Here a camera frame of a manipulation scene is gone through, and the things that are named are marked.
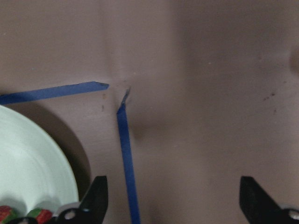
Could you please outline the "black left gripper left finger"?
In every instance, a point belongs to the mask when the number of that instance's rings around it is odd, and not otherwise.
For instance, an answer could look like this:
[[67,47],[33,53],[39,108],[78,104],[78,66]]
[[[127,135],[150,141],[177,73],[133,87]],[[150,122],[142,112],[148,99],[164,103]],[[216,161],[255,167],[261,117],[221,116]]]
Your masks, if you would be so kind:
[[108,208],[108,184],[106,176],[97,176],[83,197],[79,209],[84,224],[102,224]]

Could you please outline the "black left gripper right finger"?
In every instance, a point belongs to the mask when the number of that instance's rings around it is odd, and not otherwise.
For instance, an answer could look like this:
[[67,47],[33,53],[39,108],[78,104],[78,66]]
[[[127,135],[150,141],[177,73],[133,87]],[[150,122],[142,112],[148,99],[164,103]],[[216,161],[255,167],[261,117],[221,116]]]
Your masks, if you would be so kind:
[[250,224],[282,224],[284,212],[250,176],[240,180],[239,205]]

